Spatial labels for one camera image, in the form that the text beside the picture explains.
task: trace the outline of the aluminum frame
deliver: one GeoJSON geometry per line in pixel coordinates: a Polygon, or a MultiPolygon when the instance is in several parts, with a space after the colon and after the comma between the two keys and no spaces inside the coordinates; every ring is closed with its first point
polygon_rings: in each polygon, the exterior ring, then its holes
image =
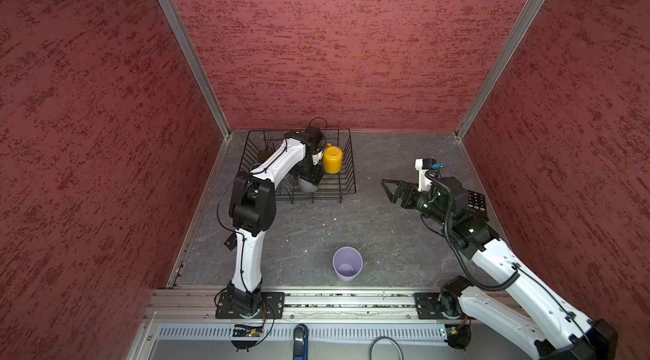
{"type": "Polygon", "coordinates": [[[208,202],[210,201],[210,196],[214,190],[216,179],[219,177],[219,173],[221,172],[221,167],[223,166],[223,161],[225,160],[225,154],[227,152],[229,144],[230,137],[224,138],[219,148],[219,152],[216,155],[215,163],[212,166],[212,171],[210,171],[210,176],[208,176],[205,187],[203,188],[203,192],[201,193],[199,203],[197,204],[196,210],[194,211],[190,226],[188,227],[187,233],[185,234],[183,247],[176,257],[174,267],[172,268],[172,273],[167,280],[167,288],[174,288],[176,285],[176,279],[183,275],[184,263],[187,261],[187,257],[190,255],[192,244],[194,244],[194,239],[196,238],[196,234],[199,230],[199,224],[201,223],[201,220],[203,220],[203,216],[207,211],[208,202]]]}
{"type": "Polygon", "coordinates": [[[519,46],[519,43],[526,35],[526,31],[528,31],[528,28],[537,16],[537,13],[540,11],[540,8],[542,4],[544,4],[544,1],[545,0],[526,1],[526,4],[524,5],[521,13],[519,13],[517,20],[515,21],[515,24],[512,26],[510,34],[508,34],[506,42],[503,44],[503,47],[501,47],[499,55],[497,55],[497,58],[492,64],[492,68],[487,73],[487,76],[485,77],[485,80],[483,81],[481,87],[478,89],[478,92],[476,92],[474,101],[472,101],[472,104],[469,106],[469,109],[467,109],[467,112],[465,113],[465,117],[463,117],[463,120],[460,122],[458,128],[456,129],[456,136],[459,139],[462,140],[463,137],[465,137],[467,134],[467,130],[469,130],[472,122],[474,119],[476,119],[478,112],[483,107],[483,104],[490,95],[490,92],[492,92],[494,85],[497,83],[497,80],[499,80],[499,77],[501,76],[501,73],[503,73],[503,70],[506,68],[506,65],[508,65],[510,58],[519,46]]]}
{"type": "Polygon", "coordinates": [[[190,69],[194,74],[196,83],[198,83],[199,88],[203,93],[203,97],[205,97],[205,101],[210,108],[210,111],[212,112],[212,116],[215,118],[216,124],[219,126],[219,130],[221,130],[221,135],[224,139],[230,138],[230,126],[225,119],[221,105],[216,98],[212,84],[210,83],[210,80],[205,73],[205,69],[201,64],[199,55],[196,54],[196,49],[192,44],[190,35],[185,29],[185,25],[183,24],[181,15],[178,13],[176,5],[174,4],[174,0],[158,0],[158,3],[162,7],[163,13],[165,13],[167,22],[172,27],[172,31],[178,40],[178,45],[183,50],[183,54],[185,55],[185,59],[187,60],[188,65],[190,65],[190,69]]]}
{"type": "MultiPolygon", "coordinates": [[[[151,303],[135,337],[128,360],[146,360],[164,323],[241,322],[241,319],[215,319],[215,294],[221,287],[183,287],[154,291],[151,303]]],[[[286,323],[361,324],[450,324],[461,320],[419,320],[415,308],[416,292],[439,292],[425,289],[377,287],[269,287],[264,291],[285,292],[282,319],[286,323]]],[[[495,300],[526,315],[507,294],[490,294],[495,300]]]]}

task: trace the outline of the metal vent panel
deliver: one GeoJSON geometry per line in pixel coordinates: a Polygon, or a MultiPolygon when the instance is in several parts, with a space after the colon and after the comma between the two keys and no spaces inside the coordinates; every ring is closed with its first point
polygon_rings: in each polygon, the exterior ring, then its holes
{"type": "MultiPolygon", "coordinates": [[[[400,341],[443,342],[446,339],[442,324],[404,324],[404,323],[306,323],[309,338],[321,341],[372,341],[386,336],[400,341]]],[[[160,340],[257,340],[257,338],[232,338],[234,323],[162,323],[158,329],[160,340]]],[[[292,340],[291,323],[276,323],[267,340],[292,340]]]]}

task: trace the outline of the metal corner post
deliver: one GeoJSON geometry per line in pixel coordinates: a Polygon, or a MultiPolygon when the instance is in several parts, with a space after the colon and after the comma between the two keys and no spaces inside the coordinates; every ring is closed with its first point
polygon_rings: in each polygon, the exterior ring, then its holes
{"type": "Polygon", "coordinates": [[[528,28],[532,24],[532,21],[535,19],[537,13],[540,11],[540,8],[544,1],[545,0],[526,1],[526,4],[517,17],[515,24],[512,26],[510,34],[508,34],[506,42],[503,44],[503,47],[501,47],[501,51],[499,52],[499,55],[497,55],[497,59],[492,64],[492,68],[487,73],[483,84],[478,89],[474,101],[469,106],[469,109],[467,109],[465,117],[456,129],[456,137],[458,139],[462,140],[465,134],[467,134],[467,130],[472,125],[472,122],[478,115],[480,109],[483,107],[485,100],[488,98],[487,96],[492,91],[492,88],[494,88],[497,80],[499,80],[501,73],[506,68],[506,65],[508,65],[510,58],[519,46],[519,43],[526,35],[526,31],[528,31],[528,28]]]}
{"type": "Polygon", "coordinates": [[[194,74],[194,78],[196,79],[196,82],[198,83],[199,88],[205,97],[205,101],[207,102],[208,107],[210,108],[210,111],[215,118],[216,124],[221,130],[223,138],[229,138],[230,127],[228,126],[228,122],[225,120],[225,115],[223,114],[223,110],[221,110],[221,106],[219,105],[215,92],[212,89],[212,85],[210,85],[210,80],[207,78],[207,74],[203,69],[201,60],[196,54],[196,49],[192,45],[190,35],[187,33],[187,30],[185,30],[185,25],[183,24],[181,15],[178,14],[178,9],[174,4],[174,0],[158,0],[158,3],[160,3],[162,11],[165,13],[167,21],[172,27],[172,31],[178,40],[178,44],[183,50],[185,59],[190,65],[190,69],[194,74]]]}

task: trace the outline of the black cable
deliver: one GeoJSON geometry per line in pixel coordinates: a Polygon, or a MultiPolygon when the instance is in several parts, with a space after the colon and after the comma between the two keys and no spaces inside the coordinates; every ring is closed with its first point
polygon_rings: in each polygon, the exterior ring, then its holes
{"type": "Polygon", "coordinates": [[[312,120],[309,121],[309,123],[307,123],[307,127],[309,127],[309,125],[311,124],[311,122],[314,121],[314,120],[316,120],[316,119],[321,119],[321,120],[323,120],[323,121],[325,122],[325,130],[327,130],[327,120],[325,120],[325,119],[323,119],[323,118],[313,118],[312,120]]]}
{"type": "Polygon", "coordinates": [[[486,285],[483,283],[480,283],[474,278],[474,276],[469,272],[469,269],[465,265],[465,261],[463,260],[463,256],[460,254],[460,252],[456,249],[454,244],[451,241],[451,237],[449,236],[449,228],[452,226],[452,211],[454,208],[454,194],[451,192],[450,187],[448,187],[446,184],[444,184],[442,181],[440,181],[438,178],[435,178],[433,175],[431,175],[431,172],[433,172],[432,169],[429,169],[427,172],[425,172],[425,177],[432,181],[434,184],[436,184],[438,190],[444,192],[447,194],[447,210],[445,212],[445,222],[443,223],[443,234],[445,236],[445,240],[447,241],[447,244],[449,244],[449,247],[451,247],[451,250],[454,252],[454,255],[458,259],[458,264],[460,264],[460,268],[463,270],[465,275],[467,276],[467,279],[476,285],[479,289],[482,289],[483,291],[489,291],[489,292],[496,292],[496,291],[503,291],[505,289],[510,288],[511,285],[515,283],[516,280],[519,279],[520,274],[518,273],[517,269],[515,269],[515,272],[508,277],[506,281],[503,283],[500,283],[499,285],[486,285]]]}
{"type": "Polygon", "coordinates": [[[242,285],[244,286],[244,289],[246,290],[247,294],[250,291],[248,291],[248,287],[246,286],[246,283],[244,282],[244,270],[242,269],[242,265],[244,264],[244,242],[246,242],[246,236],[243,233],[238,232],[236,229],[227,228],[226,226],[223,225],[223,223],[221,223],[221,219],[219,218],[219,206],[221,205],[221,200],[223,199],[223,196],[225,195],[226,191],[228,191],[228,188],[230,188],[235,183],[236,180],[238,180],[240,178],[246,178],[249,175],[251,175],[251,174],[241,175],[240,177],[235,178],[230,184],[228,184],[228,186],[225,187],[225,189],[223,190],[223,193],[221,193],[221,196],[219,197],[219,202],[216,203],[216,221],[218,221],[219,224],[221,225],[221,227],[223,227],[225,230],[231,231],[231,232],[236,233],[236,234],[239,234],[242,237],[242,254],[241,254],[241,259],[240,259],[240,262],[239,262],[239,276],[241,277],[242,285]]]}
{"type": "Polygon", "coordinates": [[[219,297],[219,299],[221,299],[221,294],[223,294],[223,291],[225,291],[227,289],[228,289],[228,287],[226,287],[223,290],[217,292],[216,295],[215,295],[215,319],[216,319],[216,311],[219,309],[219,305],[217,305],[217,303],[216,303],[216,297],[219,297]]]}
{"type": "Polygon", "coordinates": [[[442,238],[445,238],[445,236],[443,236],[443,234],[441,234],[441,233],[435,231],[434,229],[432,229],[431,227],[429,227],[429,225],[427,225],[427,223],[425,222],[425,215],[421,214],[421,215],[420,215],[420,219],[422,219],[422,224],[425,225],[425,227],[426,227],[427,229],[431,230],[432,232],[434,232],[434,233],[437,234],[438,236],[440,236],[440,237],[442,237],[442,238]]]}
{"type": "Polygon", "coordinates": [[[573,323],[575,323],[575,325],[576,325],[576,326],[578,327],[578,329],[580,330],[580,333],[582,333],[582,335],[584,336],[584,338],[587,340],[587,344],[589,345],[589,347],[591,348],[591,350],[593,350],[593,351],[595,352],[595,349],[594,349],[593,346],[591,345],[591,342],[589,341],[589,337],[587,336],[587,334],[584,332],[584,330],[582,330],[582,328],[580,327],[580,325],[578,324],[578,322],[575,321],[575,319],[573,318],[573,316],[571,316],[571,315],[567,312],[567,310],[562,306],[562,304],[561,304],[561,303],[560,303],[560,302],[559,302],[559,301],[558,301],[558,300],[553,296],[553,294],[551,294],[550,291],[547,290],[546,287],[544,287],[544,286],[543,286],[539,281],[537,281],[536,279],[534,279],[533,277],[531,277],[530,274],[528,274],[527,272],[525,272],[525,271],[522,270],[521,268],[519,268],[519,271],[520,271],[522,274],[526,275],[528,278],[530,278],[530,279],[532,279],[533,281],[535,281],[535,283],[537,283],[537,285],[539,285],[539,286],[541,287],[541,289],[543,289],[543,290],[548,294],[548,296],[550,296],[550,297],[555,301],[555,303],[557,304],[558,307],[560,307],[560,309],[562,310],[562,312],[564,312],[565,314],[567,314],[567,316],[569,317],[569,319],[571,319],[571,321],[573,321],[573,323]]]}
{"type": "Polygon", "coordinates": [[[268,308],[271,309],[271,313],[273,314],[273,321],[271,322],[271,329],[268,330],[268,333],[265,334],[262,337],[262,339],[258,340],[253,346],[251,346],[251,348],[254,348],[258,344],[262,343],[264,341],[264,339],[266,339],[266,337],[271,334],[271,332],[273,331],[273,326],[276,324],[276,312],[273,310],[273,307],[271,305],[269,305],[264,299],[262,299],[262,303],[264,303],[264,305],[266,305],[268,308]]]}

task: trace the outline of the gray cable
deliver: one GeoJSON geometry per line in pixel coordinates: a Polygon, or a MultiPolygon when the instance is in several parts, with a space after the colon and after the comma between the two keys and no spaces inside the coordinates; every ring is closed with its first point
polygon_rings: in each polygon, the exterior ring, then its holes
{"type": "Polygon", "coordinates": [[[377,346],[377,343],[381,341],[390,342],[397,349],[397,353],[399,354],[399,360],[404,360],[404,353],[402,353],[402,348],[400,347],[400,345],[397,344],[397,342],[391,339],[390,337],[386,337],[386,336],[382,336],[377,340],[375,340],[374,343],[372,343],[372,346],[370,347],[370,360],[372,360],[372,353],[374,352],[375,346],[377,346]]]}

